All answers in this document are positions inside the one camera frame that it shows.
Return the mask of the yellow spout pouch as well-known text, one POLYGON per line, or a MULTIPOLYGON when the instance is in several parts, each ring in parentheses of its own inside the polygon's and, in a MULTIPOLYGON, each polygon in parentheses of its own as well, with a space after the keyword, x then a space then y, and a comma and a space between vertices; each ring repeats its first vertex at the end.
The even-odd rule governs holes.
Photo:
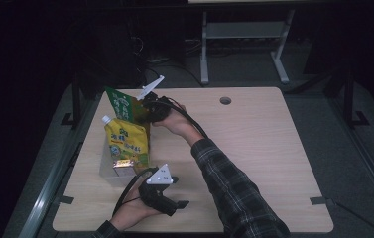
POLYGON ((132 160, 137 170, 149 165, 148 134, 144 127, 107 115, 102 117, 102 122, 113 163, 132 160))

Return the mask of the clear plastic container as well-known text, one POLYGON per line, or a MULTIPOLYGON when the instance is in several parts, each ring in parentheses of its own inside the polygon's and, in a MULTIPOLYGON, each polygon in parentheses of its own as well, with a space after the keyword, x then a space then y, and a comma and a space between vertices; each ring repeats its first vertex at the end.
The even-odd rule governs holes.
MULTIPOLYGON (((140 170, 137 170, 135 168, 136 175, 147 169, 150 166, 150 164, 146 168, 142 168, 140 170)), ((103 147, 103 155, 101 158, 101 164, 100 164, 100 170, 99 174, 106 180, 108 181, 112 186, 125 186, 129 183, 129 181, 134 177, 134 176, 129 176, 129 177, 119 177, 113 170, 113 160, 110 156, 110 151, 108 147, 108 142, 107 138, 104 143, 103 147)))

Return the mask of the black metal stand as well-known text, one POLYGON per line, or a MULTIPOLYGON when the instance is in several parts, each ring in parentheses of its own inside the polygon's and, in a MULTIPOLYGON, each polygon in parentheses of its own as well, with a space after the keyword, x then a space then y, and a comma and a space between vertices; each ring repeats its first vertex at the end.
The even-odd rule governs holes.
POLYGON ((356 126, 368 126, 369 121, 362 111, 353 110, 354 77, 351 70, 348 71, 344 80, 343 118, 350 129, 356 126))
POLYGON ((78 76, 75 74, 71 84, 72 112, 66 113, 62 119, 62 125, 70 126, 74 130, 81 118, 80 85, 78 76))

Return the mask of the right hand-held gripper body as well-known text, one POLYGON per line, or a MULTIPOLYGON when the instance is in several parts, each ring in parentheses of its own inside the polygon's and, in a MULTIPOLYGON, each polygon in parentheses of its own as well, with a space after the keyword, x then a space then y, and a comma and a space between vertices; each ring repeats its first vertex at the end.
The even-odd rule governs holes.
POLYGON ((148 111, 146 119, 150 123, 159 122, 166 119, 169 116, 171 108, 169 106, 170 101, 167 97, 159 97, 154 89, 164 80, 165 78, 160 75, 156 80, 152 81, 146 86, 142 87, 140 94, 136 97, 141 102, 144 99, 151 101, 151 108, 148 111))

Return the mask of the person's right hand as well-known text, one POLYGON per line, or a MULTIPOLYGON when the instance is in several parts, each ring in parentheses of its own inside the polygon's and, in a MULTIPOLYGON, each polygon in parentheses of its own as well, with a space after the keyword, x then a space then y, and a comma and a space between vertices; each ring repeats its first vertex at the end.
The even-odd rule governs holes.
POLYGON ((155 127, 165 127, 175 135, 181 136, 190 146, 203 139, 203 136, 180 112, 172 109, 169 116, 159 122, 154 122, 155 127))

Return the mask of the white metal table frame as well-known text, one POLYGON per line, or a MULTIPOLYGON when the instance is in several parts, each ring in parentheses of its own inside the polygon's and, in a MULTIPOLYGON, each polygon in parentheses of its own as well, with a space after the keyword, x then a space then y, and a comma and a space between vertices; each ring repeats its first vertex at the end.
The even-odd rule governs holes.
POLYGON ((270 56, 278 77, 283 84, 290 82, 281 61, 282 52, 292 26, 295 10, 290 10, 284 21, 271 22, 209 22, 207 13, 202 14, 200 82, 209 84, 207 41, 219 39, 277 39, 277 48, 270 56))

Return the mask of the person's left hand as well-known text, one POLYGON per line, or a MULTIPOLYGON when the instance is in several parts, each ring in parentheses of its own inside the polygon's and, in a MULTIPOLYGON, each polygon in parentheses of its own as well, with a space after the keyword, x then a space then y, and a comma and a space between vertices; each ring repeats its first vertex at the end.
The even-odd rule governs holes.
POLYGON ((127 193, 123 204, 110 219, 110 223, 119 231, 124 231, 142 220, 158 214, 158 210, 145 205, 140 199, 138 186, 135 185, 127 193))

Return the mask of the metal frame rail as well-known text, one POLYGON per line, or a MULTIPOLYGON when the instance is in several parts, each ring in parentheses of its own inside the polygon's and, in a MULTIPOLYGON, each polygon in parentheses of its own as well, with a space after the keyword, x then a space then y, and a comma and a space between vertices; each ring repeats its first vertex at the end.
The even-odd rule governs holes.
POLYGON ((62 181, 77 158, 97 105, 97 100, 84 100, 76 125, 64 125, 62 120, 69 115, 71 121, 75 106, 73 99, 61 100, 9 220, 5 237, 37 237, 62 181))
POLYGON ((347 122, 344 118, 344 110, 341 108, 339 102, 336 99, 329 99, 328 104, 332 108, 334 115, 338 118, 344 132, 347 134, 353 146, 357 150, 367 170, 367 173, 374 184, 374 158, 368 152, 367 147, 364 145, 358 133, 356 132, 357 127, 369 126, 370 123, 361 111, 356 111, 356 120, 350 119, 350 121, 347 122))

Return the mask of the small brown snack packet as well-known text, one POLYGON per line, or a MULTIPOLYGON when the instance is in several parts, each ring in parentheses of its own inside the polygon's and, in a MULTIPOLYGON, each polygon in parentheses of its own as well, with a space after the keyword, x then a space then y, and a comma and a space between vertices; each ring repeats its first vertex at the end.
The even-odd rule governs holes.
POLYGON ((136 174, 132 160, 116 160, 113 163, 113 170, 119 177, 129 177, 136 174))

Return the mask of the green and red food packet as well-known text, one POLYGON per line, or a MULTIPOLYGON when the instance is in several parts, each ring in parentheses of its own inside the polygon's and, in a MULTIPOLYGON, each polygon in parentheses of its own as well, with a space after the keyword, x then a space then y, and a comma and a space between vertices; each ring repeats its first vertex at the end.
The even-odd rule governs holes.
POLYGON ((150 123, 147 121, 148 111, 141 101, 111 87, 105 87, 105 91, 118 119, 142 126, 147 132, 150 131, 150 123))

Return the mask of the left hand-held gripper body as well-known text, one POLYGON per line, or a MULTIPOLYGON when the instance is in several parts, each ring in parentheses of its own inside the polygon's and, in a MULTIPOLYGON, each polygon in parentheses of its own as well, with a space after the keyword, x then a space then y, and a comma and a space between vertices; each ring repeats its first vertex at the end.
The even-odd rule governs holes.
POLYGON ((152 174, 139 187, 141 200, 145 205, 172 216, 177 211, 177 203, 163 195, 172 183, 172 175, 167 164, 152 168, 152 174))

